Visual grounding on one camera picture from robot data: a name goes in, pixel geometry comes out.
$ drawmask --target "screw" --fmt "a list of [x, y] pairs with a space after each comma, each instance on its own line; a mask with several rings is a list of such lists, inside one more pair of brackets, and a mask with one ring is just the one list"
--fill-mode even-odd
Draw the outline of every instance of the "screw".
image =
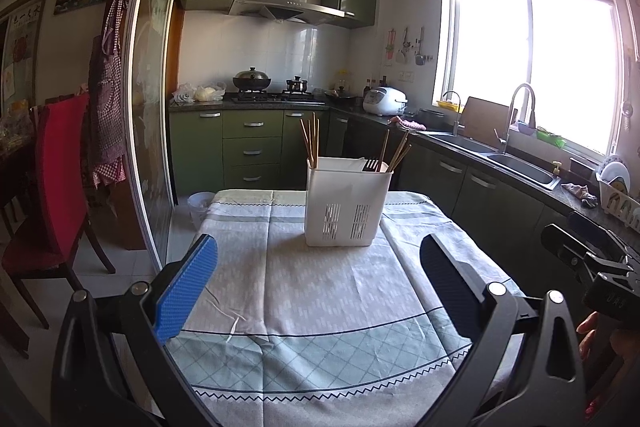
[[86, 299], [86, 291], [85, 290], [78, 290], [78, 291], [74, 292], [74, 294], [73, 294], [74, 302], [82, 302], [85, 299]]
[[489, 291], [494, 295], [500, 296], [507, 293], [507, 288], [499, 282], [492, 282], [489, 284]]
[[564, 301], [564, 296], [558, 290], [551, 290], [549, 292], [549, 298], [556, 304], [561, 304]]
[[149, 289], [149, 285], [144, 281], [139, 281], [131, 285], [131, 293], [136, 296], [144, 295]]

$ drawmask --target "red chair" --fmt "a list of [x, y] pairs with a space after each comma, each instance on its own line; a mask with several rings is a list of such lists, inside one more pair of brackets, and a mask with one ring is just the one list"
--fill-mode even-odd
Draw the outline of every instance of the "red chair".
[[2, 258], [2, 267], [47, 329], [49, 323], [23, 279], [64, 277], [71, 288], [82, 289], [73, 264], [83, 233], [109, 273], [116, 271], [91, 228], [82, 190], [80, 137], [88, 98], [82, 94], [43, 108], [36, 141], [41, 216], [34, 212], [20, 225]]

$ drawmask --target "yellow basket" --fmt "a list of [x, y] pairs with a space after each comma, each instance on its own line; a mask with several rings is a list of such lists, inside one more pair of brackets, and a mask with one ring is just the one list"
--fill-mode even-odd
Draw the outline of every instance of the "yellow basket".
[[447, 102], [446, 100], [438, 100], [438, 107], [458, 112], [458, 104], [457, 103], [453, 103], [453, 102]]

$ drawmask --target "countertop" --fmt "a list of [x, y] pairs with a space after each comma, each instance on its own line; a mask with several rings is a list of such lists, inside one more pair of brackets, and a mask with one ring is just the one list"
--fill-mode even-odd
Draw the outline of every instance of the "countertop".
[[[225, 95], [225, 99], [221, 102], [194, 102], [190, 104], [177, 105], [175, 102], [171, 102], [169, 105], [170, 112], [181, 111], [202, 111], [202, 110], [233, 110], [233, 109], [291, 109], [291, 110], [334, 110], [346, 115], [357, 118], [361, 121], [367, 121], [373, 124], [381, 126], [387, 126], [390, 117], [388, 116], [376, 116], [371, 113], [365, 112], [361, 107], [344, 107], [335, 105], [333, 102], [326, 102], [322, 106], [309, 106], [306, 104], [295, 103], [280, 103], [280, 102], [256, 102], [256, 103], [235, 103], [231, 100], [233, 94], [229, 93]], [[533, 183], [527, 182], [523, 178], [520, 178], [516, 174], [510, 171], [502, 169], [500, 166], [484, 159], [482, 156], [477, 156], [471, 152], [467, 152], [447, 143], [434, 140], [426, 134], [419, 132], [410, 133], [410, 143], [419, 144], [435, 151], [436, 153], [448, 156], [452, 159], [462, 161], [467, 166], [477, 169], [484, 174], [495, 178], [498, 181], [507, 183], [511, 187], [524, 192], [532, 198], [541, 201], [552, 210], [568, 216], [571, 212], [579, 212], [583, 216], [588, 217], [592, 221], [598, 223], [601, 227], [614, 232], [620, 239], [636, 251], [640, 251], [640, 234], [634, 230], [627, 228], [624, 223], [615, 217], [609, 216], [604, 213], [601, 207], [596, 208], [584, 208], [580, 201], [577, 200], [572, 194], [568, 193], [561, 187], [561, 183], [556, 185], [554, 190], [546, 190]], [[508, 153], [514, 156], [519, 156], [518, 151], [508, 148]]]

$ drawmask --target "rice cooker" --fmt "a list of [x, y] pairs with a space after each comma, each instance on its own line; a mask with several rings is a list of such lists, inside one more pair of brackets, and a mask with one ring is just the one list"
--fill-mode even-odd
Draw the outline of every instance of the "rice cooker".
[[393, 87], [375, 87], [369, 89], [362, 102], [362, 108], [378, 116], [402, 114], [407, 99], [402, 91]]

